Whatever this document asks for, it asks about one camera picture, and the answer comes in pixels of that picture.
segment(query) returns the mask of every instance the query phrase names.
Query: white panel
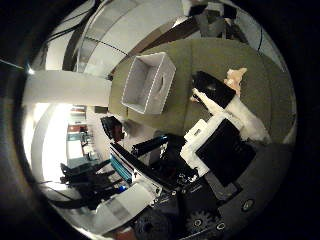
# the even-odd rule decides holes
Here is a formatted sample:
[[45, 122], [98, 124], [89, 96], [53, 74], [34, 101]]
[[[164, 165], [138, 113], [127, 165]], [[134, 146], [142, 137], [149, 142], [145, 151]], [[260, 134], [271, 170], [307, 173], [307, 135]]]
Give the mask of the white panel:
[[108, 106], [111, 81], [68, 71], [38, 71], [30, 75], [23, 103], [70, 103]]

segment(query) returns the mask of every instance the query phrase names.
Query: gear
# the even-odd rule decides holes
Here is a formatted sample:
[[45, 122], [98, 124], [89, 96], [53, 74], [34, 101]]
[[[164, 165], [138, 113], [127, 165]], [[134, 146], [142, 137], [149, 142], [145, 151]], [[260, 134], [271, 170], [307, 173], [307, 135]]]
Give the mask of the gear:
[[201, 232], [213, 224], [211, 213], [205, 211], [197, 211], [190, 214], [187, 219], [186, 228], [189, 233], [194, 234]]
[[167, 240], [171, 239], [171, 222], [158, 210], [147, 210], [135, 224], [137, 239], [141, 240]]

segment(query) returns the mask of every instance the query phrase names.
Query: black cable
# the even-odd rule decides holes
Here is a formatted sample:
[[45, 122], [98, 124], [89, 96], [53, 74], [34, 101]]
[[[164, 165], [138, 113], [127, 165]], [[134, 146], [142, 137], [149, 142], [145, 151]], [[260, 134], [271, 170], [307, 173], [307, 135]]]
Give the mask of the black cable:
[[88, 37], [88, 36], [86, 36], [85, 38], [90, 39], [90, 40], [95, 41], [95, 42], [102, 43], [102, 44], [104, 44], [104, 45], [107, 45], [107, 46], [109, 46], [109, 47], [111, 47], [111, 48], [113, 48], [113, 49], [115, 49], [115, 50], [123, 53], [123, 54], [126, 55], [127, 57], [130, 57], [130, 55], [129, 55], [128, 53], [120, 50], [119, 48], [116, 48], [115, 46], [112, 46], [111, 44], [105, 43], [105, 42], [103, 42], [103, 41], [100, 41], [100, 40], [98, 40], [98, 39], [94, 39], [94, 38], [91, 38], [91, 37]]
[[258, 51], [260, 51], [260, 48], [261, 48], [262, 38], [263, 38], [263, 32], [262, 32], [262, 27], [260, 26], [260, 42], [258, 46]]
[[65, 184], [65, 183], [61, 183], [61, 182], [54, 182], [54, 181], [38, 182], [37, 184], [41, 185], [41, 184], [45, 184], [45, 183], [57, 183], [57, 184], [67, 185], [67, 184]]
[[75, 18], [77, 18], [77, 17], [80, 17], [80, 16], [82, 16], [83, 14], [86, 14], [87, 12], [89, 12], [90, 9], [88, 9], [87, 11], [84, 11], [83, 13], [79, 13], [78, 15], [76, 15], [76, 16], [74, 16], [74, 17], [71, 17], [71, 18], [68, 18], [68, 19], [66, 19], [66, 20], [63, 20], [61, 23], [69, 22], [69, 21], [71, 21], [72, 19], [75, 19]]
[[60, 31], [60, 32], [57, 32], [57, 33], [52, 34], [52, 35], [45, 41], [45, 44], [47, 44], [47, 43], [49, 43], [49, 42], [51, 42], [51, 41], [53, 41], [53, 40], [55, 40], [55, 39], [57, 39], [57, 38], [59, 38], [59, 37], [61, 37], [61, 36], [65, 35], [65, 34], [71, 32], [71, 31], [73, 31], [73, 30], [75, 30], [75, 29], [77, 29], [77, 28], [79, 28], [79, 27], [81, 27], [81, 26], [82, 26], [83, 24], [85, 24], [85, 23], [90, 19], [90, 17], [95, 13], [95, 11], [97, 10], [97, 8], [99, 7], [99, 4], [100, 4], [100, 1], [95, 0], [94, 5], [93, 5], [89, 10], [86, 11], [86, 12], [89, 12], [89, 14], [87, 14], [78, 24], [76, 24], [76, 25], [74, 25], [74, 26], [72, 26], [72, 27], [70, 27], [70, 28], [68, 28], [68, 29], [65, 29], [65, 30], [62, 30], [62, 31]]
[[53, 189], [52, 187], [49, 187], [49, 186], [42, 186], [42, 187], [49, 188], [49, 189], [51, 189], [52, 191], [54, 191], [54, 192], [56, 192], [56, 193], [60, 194], [61, 196], [65, 197], [65, 198], [68, 198], [69, 200], [75, 200], [74, 198], [71, 198], [71, 197], [69, 197], [69, 196], [65, 195], [64, 193], [61, 193], [61, 192], [59, 192], [59, 191], [57, 191], [57, 190]]

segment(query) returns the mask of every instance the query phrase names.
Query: black object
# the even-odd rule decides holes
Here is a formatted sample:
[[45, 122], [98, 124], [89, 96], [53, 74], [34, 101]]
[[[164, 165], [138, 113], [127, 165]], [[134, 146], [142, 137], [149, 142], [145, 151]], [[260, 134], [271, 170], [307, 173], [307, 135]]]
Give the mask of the black object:
[[84, 133], [84, 134], [88, 134], [87, 127], [84, 127], [84, 126], [80, 127], [79, 132]]
[[125, 150], [118, 143], [111, 143], [111, 147], [113, 152], [118, 157], [120, 157], [126, 165], [129, 165], [131, 168], [136, 169], [140, 173], [146, 175], [156, 183], [163, 186], [165, 189], [173, 191], [176, 187], [178, 187], [176, 183], [168, 181], [168, 179], [165, 179], [159, 173], [144, 165], [139, 159], [137, 159], [134, 155]]
[[189, 1], [191, 4], [190, 9], [188, 11], [189, 17], [201, 14], [208, 6], [208, 3], [205, 3], [205, 1], [201, 1], [201, 0], [189, 0]]
[[115, 142], [119, 142], [124, 138], [122, 124], [114, 116], [100, 118], [100, 121], [104, 132], [107, 134], [110, 140], [114, 139]]
[[63, 209], [76, 209], [81, 207], [88, 207], [90, 210], [94, 210], [96, 209], [96, 206], [98, 206], [99, 203], [101, 203], [102, 199], [108, 200], [112, 195], [117, 193], [120, 193], [119, 189], [111, 188], [94, 194], [92, 197], [83, 197], [80, 199], [70, 201], [56, 201], [49, 199], [49, 201], [56, 207]]
[[134, 230], [139, 240], [168, 240], [172, 226], [160, 211], [148, 209], [137, 219]]
[[239, 130], [226, 119], [196, 154], [223, 186], [235, 181], [255, 156], [252, 147], [241, 140]]
[[185, 139], [173, 134], [168, 136], [167, 148], [158, 161], [151, 165], [151, 168], [160, 173], [164, 178], [184, 186], [190, 183], [198, 172], [191, 169], [185, 160], [180, 156]]
[[193, 86], [222, 108], [225, 108], [236, 94], [233, 89], [206, 72], [197, 71], [192, 78]]
[[237, 18], [237, 9], [227, 4], [223, 5], [223, 17], [235, 20]]
[[191, 213], [187, 219], [186, 228], [191, 234], [199, 233], [205, 229], [212, 228], [214, 218], [210, 212], [196, 211]]
[[181, 211], [188, 217], [197, 211], [211, 212], [214, 216], [218, 216], [219, 200], [212, 192], [209, 184], [204, 178], [189, 184], [183, 188], [181, 199]]
[[160, 147], [161, 145], [167, 143], [168, 139], [169, 139], [169, 136], [162, 135], [162, 136], [150, 139], [148, 141], [135, 144], [132, 146], [131, 153], [136, 157], [140, 157], [140, 156], [152, 151], [153, 149]]
[[82, 199], [62, 203], [60, 201], [50, 201], [61, 208], [87, 206], [91, 210], [96, 209], [102, 199], [107, 200], [113, 194], [118, 193], [118, 190], [113, 188], [113, 186], [122, 181], [110, 182], [108, 177], [114, 174], [115, 171], [97, 173], [97, 171], [109, 163], [110, 160], [94, 166], [90, 163], [85, 163], [75, 168], [69, 168], [61, 163], [61, 171], [65, 175], [60, 178], [61, 182], [67, 183], [70, 187], [74, 187], [80, 193]]
[[178, 204], [178, 194], [172, 195], [172, 193], [162, 193], [157, 199], [158, 201], [154, 203], [153, 208], [164, 213], [166, 216], [171, 218], [176, 222], [180, 217], [179, 204]]

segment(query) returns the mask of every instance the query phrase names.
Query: white wall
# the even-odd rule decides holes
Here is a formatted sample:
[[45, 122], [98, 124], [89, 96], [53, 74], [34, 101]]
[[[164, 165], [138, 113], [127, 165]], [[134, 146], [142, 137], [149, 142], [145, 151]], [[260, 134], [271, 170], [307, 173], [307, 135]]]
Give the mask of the white wall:
[[69, 104], [59, 104], [51, 116], [42, 146], [45, 181], [60, 181], [60, 163], [67, 164], [67, 129], [71, 107]]
[[108, 106], [110, 89], [110, 81], [88, 74], [37, 71], [28, 77], [23, 104], [41, 102]]
[[28, 104], [24, 107], [24, 119], [22, 126], [23, 146], [27, 161], [32, 168], [31, 164], [31, 145], [35, 128], [48, 109], [48, 103]]
[[56, 105], [51, 104], [40, 117], [32, 135], [31, 142], [31, 168], [37, 181], [44, 181], [43, 174], [43, 142], [50, 127], [51, 118], [56, 111]]

